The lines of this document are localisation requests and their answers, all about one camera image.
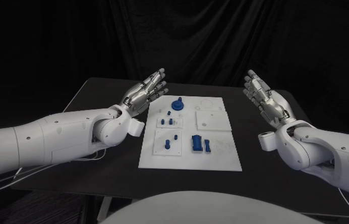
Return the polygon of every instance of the white board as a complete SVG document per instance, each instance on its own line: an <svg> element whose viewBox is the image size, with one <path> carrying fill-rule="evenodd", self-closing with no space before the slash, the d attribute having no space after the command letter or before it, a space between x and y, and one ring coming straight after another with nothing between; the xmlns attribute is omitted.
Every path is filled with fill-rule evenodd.
<svg viewBox="0 0 349 224"><path fill-rule="evenodd" d="M176 111L170 104L178 99L179 96L165 95L150 103L139 167L144 169L242 171L222 98L182 96L185 108ZM170 118L180 122L179 125L169 125ZM198 121L204 120L209 130L198 130ZM162 139L157 131L166 131ZM165 138L170 138L175 132L180 132L182 150L178 155L170 152L179 145L170 145L169 150L165 148ZM202 136L202 153L193 153L193 135ZM205 153L205 139L209 140L211 154Z"/></svg>

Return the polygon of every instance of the blue object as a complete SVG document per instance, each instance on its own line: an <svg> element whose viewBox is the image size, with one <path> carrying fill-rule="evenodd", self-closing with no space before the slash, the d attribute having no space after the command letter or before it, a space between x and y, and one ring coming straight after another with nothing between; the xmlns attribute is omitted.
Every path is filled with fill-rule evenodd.
<svg viewBox="0 0 349 224"><path fill-rule="evenodd" d="M169 149L170 146L169 146L169 140L166 140L166 145L165 145L165 148Z"/></svg>
<svg viewBox="0 0 349 224"><path fill-rule="evenodd" d="M202 137L199 135L192 136L193 151L202 151Z"/></svg>
<svg viewBox="0 0 349 224"><path fill-rule="evenodd" d="M182 110L185 108L182 97L179 97L179 99L172 102L172 108L173 110Z"/></svg>
<svg viewBox="0 0 349 224"><path fill-rule="evenodd" d="M209 140L205 139L205 151L211 152L211 148L209 148Z"/></svg>

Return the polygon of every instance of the black table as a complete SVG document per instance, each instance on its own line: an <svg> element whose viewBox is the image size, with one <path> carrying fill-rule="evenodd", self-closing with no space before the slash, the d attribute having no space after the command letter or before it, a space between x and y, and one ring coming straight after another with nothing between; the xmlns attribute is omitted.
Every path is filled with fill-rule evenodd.
<svg viewBox="0 0 349 224"><path fill-rule="evenodd" d="M108 108L136 81L91 78L65 111ZM277 151L266 152L257 135L273 131L242 89L169 83L169 95L222 97L230 115L242 172L139 169L143 135L127 136L98 161L69 162L36 173L13 185L22 190L142 199L183 190L230 193L263 200L302 213L349 216L338 188L284 164ZM292 96L279 90L296 117L309 121ZM137 116L146 122L147 111Z"/></svg>

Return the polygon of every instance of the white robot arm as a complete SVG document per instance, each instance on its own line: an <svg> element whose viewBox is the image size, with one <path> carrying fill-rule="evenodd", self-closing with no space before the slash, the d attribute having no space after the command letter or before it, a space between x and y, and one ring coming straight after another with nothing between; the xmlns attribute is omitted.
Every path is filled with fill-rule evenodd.
<svg viewBox="0 0 349 224"><path fill-rule="evenodd" d="M290 104L253 70L244 94L254 102L276 132L258 135L264 151L279 150L286 164L349 191L349 135L316 129L296 120Z"/></svg>
<svg viewBox="0 0 349 224"><path fill-rule="evenodd" d="M117 146L127 133L139 137L137 116L167 89L165 69L127 91L120 105L46 116L19 127L0 129L0 174L20 167L64 163Z"/></svg>

